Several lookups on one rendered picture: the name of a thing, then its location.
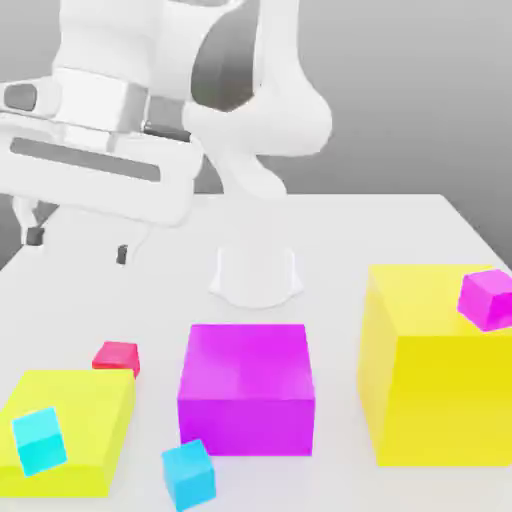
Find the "small magenta cube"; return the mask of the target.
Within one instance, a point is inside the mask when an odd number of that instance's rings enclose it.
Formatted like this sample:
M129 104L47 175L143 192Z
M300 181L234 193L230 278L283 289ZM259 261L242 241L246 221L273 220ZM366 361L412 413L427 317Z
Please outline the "small magenta cube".
M499 269L466 274L457 311L483 332L512 327L512 276Z

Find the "small cyan cube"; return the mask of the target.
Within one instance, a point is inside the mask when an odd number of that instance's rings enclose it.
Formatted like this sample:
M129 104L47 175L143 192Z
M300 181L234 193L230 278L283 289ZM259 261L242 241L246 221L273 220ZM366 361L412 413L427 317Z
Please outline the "small cyan cube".
M54 407L15 418L11 426L25 477L32 477L67 462L63 434Z

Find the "small red cube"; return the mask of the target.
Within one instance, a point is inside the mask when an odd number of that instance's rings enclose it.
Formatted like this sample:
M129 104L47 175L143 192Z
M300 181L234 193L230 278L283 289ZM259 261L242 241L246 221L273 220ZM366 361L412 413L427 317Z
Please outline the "small red cube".
M105 341L92 359L93 369L130 369L140 373L138 346L135 343Z

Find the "large magenta box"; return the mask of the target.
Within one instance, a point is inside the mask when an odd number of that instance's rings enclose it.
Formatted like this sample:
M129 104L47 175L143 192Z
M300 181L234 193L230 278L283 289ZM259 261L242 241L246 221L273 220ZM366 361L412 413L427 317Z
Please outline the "large magenta box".
M315 389L302 324L194 324L177 394L180 440L213 456L309 456Z

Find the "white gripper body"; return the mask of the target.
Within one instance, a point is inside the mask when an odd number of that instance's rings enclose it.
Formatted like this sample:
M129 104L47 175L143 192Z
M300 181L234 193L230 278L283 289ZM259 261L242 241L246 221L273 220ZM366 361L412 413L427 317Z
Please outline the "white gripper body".
M161 226L189 211L203 159L192 143L117 134L103 153L57 136L50 121L0 114L0 193Z

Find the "small sky blue cube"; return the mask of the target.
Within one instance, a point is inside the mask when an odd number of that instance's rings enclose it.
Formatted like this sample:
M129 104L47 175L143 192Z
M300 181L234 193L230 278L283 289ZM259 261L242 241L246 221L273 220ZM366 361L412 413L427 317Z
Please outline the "small sky blue cube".
M161 454L167 491L177 512L216 497L216 478L212 460L199 439Z

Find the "large lime yellow box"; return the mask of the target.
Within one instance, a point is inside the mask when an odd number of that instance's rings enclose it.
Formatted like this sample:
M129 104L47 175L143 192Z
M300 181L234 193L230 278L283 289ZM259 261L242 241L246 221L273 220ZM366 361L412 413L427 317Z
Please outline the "large lime yellow box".
M29 370L0 409L0 497L106 497L135 404L131 370ZM11 421L54 407L65 464L25 477Z

